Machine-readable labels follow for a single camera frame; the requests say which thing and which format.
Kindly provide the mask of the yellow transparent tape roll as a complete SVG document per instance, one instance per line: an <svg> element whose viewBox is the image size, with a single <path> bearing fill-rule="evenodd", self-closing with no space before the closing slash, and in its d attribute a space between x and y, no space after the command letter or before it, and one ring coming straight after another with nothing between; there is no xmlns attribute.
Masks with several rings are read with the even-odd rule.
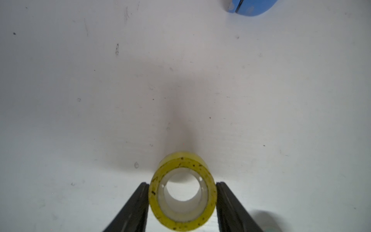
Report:
<svg viewBox="0 0 371 232"><path fill-rule="evenodd" d="M167 184L175 174L190 174L199 183L197 194L180 201L172 197ZM216 183L205 161L197 154L179 151L166 156L158 165L149 184L149 205L156 219L177 232L188 232L203 226L216 207Z"/></svg>

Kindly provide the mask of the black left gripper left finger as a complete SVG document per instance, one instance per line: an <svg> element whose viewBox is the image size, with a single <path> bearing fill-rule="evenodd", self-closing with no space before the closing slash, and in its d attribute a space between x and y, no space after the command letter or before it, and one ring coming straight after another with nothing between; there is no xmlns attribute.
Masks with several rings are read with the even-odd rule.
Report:
<svg viewBox="0 0 371 232"><path fill-rule="evenodd" d="M149 184L142 182L104 232L145 232Z"/></svg>

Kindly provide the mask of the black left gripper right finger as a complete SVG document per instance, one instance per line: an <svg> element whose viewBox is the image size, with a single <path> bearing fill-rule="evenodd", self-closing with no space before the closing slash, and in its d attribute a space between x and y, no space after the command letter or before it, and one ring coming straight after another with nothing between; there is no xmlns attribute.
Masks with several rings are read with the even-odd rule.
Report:
<svg viewBox="0 0 371 232"><path fill-rule="evenodd" d="M225 182L217 182L216 188L220 232L263 232Z"/></svg>

